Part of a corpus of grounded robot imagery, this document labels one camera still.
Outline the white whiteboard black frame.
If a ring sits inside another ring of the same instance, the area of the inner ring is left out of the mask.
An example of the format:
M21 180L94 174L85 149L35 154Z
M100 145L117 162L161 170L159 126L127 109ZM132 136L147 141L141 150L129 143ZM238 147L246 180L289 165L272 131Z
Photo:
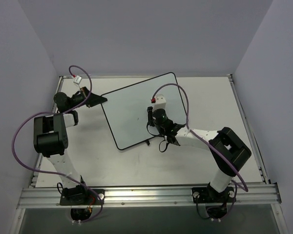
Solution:
M174 73L137 82L105 94L107 99L102 105L106 120L119 150L124 150L153 138L147 131L147 108L152 106L151 99L155 91L167 84L177 84ZM165 97L168 118L178 124L186 123L186 108L180 89L170 85L157 94Z

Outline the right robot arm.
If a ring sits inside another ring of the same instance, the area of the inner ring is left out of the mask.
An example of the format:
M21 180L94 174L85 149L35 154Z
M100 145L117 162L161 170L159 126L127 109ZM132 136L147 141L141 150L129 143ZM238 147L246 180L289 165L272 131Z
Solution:
M187 124L178 124L167 117L164 109L147 108L147 127L155 127L158 137L166 145L191 146L207 149L213 155L218 171L210 181L207 195L212 201L219 201L225 189L232 182L248 192L248 187L239 171L251 157L251 150L229 127L218 131L192 129Z

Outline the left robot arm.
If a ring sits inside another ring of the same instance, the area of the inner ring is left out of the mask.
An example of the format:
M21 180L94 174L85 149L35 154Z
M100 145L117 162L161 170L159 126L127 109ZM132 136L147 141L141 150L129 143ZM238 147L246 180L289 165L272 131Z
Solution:
M68 155L67 128L79 123L76 107L88 108L107 102L107 98L90 92L86 87L68 97L63 92L54 95L58 113L34 118L34 148L54 166L60 176L63 190L72 191L71 199L77 204L88 201L89 192L85 189L82 176L76 171Z

